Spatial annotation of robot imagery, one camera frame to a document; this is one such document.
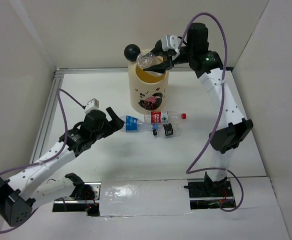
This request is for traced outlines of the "blue label crushed bottle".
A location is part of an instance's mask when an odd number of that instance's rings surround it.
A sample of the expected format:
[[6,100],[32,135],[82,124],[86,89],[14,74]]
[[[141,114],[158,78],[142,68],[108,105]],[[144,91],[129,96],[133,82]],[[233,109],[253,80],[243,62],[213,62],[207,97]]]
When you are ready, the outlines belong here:
[[125,115],[120,117],[124,121],[124,126],[121,129],[123,132],[127,133],[140,133],[140,132],[151,132],[153,130],[158,130],[157,124],[145,123],[138,118],[130,115]]

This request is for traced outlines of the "clear unlabelled plastic bottle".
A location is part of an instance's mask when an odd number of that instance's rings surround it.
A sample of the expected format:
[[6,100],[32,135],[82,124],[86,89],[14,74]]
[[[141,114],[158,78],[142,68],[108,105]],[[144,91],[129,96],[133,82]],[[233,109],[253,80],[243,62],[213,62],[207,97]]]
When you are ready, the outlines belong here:
[[155,77],[160,77],[162,76],[163,74],[162,73],[157,73],[157,72],[154,72],[154,71],[144,71],[144,69],[147,69],[151,66],[154,66],[154,65],[158,65],[162,62],[162,60],[158,57],[156,57],[153,53],[151,52],[141,52],[139,53],[139,55],[137,56],[136,58],[136,63],[138,65],[138,67],[145,73],[148,73],[152,76],[155,76]]

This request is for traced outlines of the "red label clear bottle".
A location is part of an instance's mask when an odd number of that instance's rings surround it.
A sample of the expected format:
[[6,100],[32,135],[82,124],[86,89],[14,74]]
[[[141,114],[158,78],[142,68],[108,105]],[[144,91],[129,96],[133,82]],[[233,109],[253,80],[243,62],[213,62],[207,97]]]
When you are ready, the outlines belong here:
[[146,124],[178,124],[186,119],[186,113],[175,111],[153,111],[144,115]]

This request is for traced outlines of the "black label black cap bottle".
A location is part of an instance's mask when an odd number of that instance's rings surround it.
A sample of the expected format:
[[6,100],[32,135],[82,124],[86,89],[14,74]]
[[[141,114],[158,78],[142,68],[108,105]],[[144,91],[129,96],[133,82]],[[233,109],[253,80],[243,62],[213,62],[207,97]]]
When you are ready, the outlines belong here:
[[152,134],[156,138],[172,138],[181,135],[181,129],[175,123],[154,124]]

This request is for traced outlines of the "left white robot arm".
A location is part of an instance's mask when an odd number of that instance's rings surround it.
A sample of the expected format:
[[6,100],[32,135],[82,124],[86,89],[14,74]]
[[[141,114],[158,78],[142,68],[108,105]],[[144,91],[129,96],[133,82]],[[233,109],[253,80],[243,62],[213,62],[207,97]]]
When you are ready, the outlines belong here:
[[52,174],[89,150],[97,140],[112,135],[123,126],[124,121],[111,107],[106,112],[91,110],[33,165],[24,167],[7,180],[0,177],[0,215],[9,226],[16,228],[46,203],[67,197],[81,200],[85,194],[93,197],[92,188],[75,173],[67,173],[60,179],[52,179]]

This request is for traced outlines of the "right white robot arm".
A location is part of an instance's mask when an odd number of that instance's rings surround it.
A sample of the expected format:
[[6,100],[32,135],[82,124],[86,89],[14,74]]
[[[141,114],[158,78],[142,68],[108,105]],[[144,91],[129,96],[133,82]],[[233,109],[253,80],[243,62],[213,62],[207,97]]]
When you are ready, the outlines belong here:
[[146,68],[148,72],[163,73],[178,64],[188,64],[203,84],[214,109],[217,121],[209,134],[208,145],[214,149],[213,167],[205,174],[210,180],[204,184],[209,196],[221,191],[221,183],[227,177],[227,169],[234,150],[253,128],[239,110],[229,85],[225,80],[226,62],[219,54],[209,50],[208,28],[203,23],[192,23],[186,31],[186,45],[175,35],[158,40],[151,52],[163,58],[163,62]]

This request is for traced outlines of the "cream bin with black ears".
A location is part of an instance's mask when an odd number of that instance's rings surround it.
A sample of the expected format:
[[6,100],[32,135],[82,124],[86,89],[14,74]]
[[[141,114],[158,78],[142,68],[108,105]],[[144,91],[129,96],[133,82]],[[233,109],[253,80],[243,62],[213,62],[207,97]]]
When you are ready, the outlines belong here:
[[137,56],[141,53],[135,44],[129,44],[124,49],[124,56],[129,61],[130,104],[141,114],[161,111],[166,104],[169,71],[164,74],[144,71],[137,62]]

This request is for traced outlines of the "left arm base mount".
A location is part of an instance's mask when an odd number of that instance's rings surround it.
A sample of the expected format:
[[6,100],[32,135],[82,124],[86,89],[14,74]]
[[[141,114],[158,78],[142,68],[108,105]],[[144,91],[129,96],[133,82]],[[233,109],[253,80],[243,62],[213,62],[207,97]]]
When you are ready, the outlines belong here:
[[100,182],[84,182],[75,173],[65,175],[74,187],[71,194],[54,201],[54,213],[83,213],[87,216],[100,216]]

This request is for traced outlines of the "aluminium frame rail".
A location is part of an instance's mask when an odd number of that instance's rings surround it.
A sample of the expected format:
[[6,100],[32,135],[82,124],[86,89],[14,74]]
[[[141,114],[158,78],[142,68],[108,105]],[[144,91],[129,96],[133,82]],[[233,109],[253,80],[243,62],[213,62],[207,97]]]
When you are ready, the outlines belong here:
[[46,149],[47,144],[49,143],[52,122],[54,120],[54,115],[58,104],[57,89],[62,86],[63,78],[64,78],[63,71],[61,69],[56,70],[54,73],[44,114],[42,117],[42,121],[39,127],[38,135],[32,152],[33,160],[38,159],[41,156],[43,150]]

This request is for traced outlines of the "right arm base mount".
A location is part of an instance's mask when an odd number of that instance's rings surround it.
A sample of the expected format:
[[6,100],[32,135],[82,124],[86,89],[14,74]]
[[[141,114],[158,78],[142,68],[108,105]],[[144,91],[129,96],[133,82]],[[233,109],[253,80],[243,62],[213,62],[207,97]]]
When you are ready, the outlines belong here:
[[236,207],[231,183],[227,177],[212,181],[207,173],[204,179],[191,180],[184,186],[189,193],[190,209],[233,209]]

